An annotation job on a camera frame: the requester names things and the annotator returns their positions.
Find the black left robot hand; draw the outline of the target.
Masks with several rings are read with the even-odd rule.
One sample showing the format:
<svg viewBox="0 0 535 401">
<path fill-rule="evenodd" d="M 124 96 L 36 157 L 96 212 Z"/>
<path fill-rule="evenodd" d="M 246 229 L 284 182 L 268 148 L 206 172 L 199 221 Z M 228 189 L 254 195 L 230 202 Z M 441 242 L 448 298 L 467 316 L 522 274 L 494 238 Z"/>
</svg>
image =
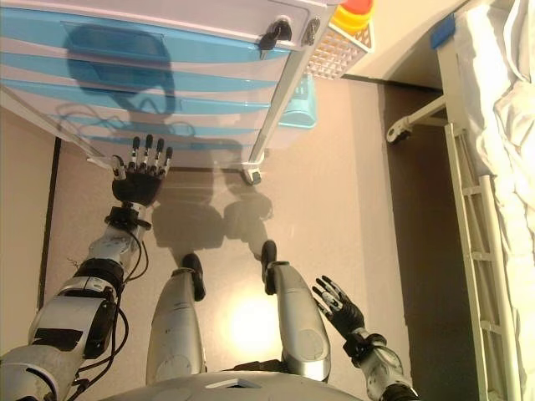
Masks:
<svg viewBox="0 0 535 401">
<path fill-rule="evenodd" d="M 111 156 L 112 193 L 116 200 L 142 206 L 155 202 L 171 167 L 173 148 L 165 147 L 166 142 L 159 138 L 153 154 L 153 144 L 153 135 L 145 137 L 144 146 L 136 136 L 132 140 L 128 164 L 119 155 Z"/>
</svg>

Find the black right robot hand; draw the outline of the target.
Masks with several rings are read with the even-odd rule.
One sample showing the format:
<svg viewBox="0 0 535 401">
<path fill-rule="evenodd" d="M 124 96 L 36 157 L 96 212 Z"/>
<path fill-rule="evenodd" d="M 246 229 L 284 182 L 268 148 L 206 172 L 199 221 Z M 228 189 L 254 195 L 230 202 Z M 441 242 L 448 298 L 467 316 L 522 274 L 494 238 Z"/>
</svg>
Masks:
<svg viewBox="0 0 535 401">
<path fill-rule="evenodd" d="M 342 338 L 348 339 L 355 330 L 364 328 L 363 313 L 336 282 L 325 275 L 315 282 L 312 291 L 316 306 Z"/>
</svg>

